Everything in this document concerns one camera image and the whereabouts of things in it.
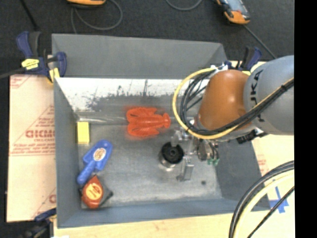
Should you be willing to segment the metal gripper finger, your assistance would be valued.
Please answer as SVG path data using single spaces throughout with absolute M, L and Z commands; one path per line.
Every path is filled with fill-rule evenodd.
M 178 181 L 189 181 L 194 170 L 194 164 L 191 157 L 184 157 L 181 164 L 181 170 L 176 177 Z
M 171 146 L 176 147 L 177 145 L 180 145 L 184 142 L 184 131 L 181 129 L 175 129 L 170 139 Z

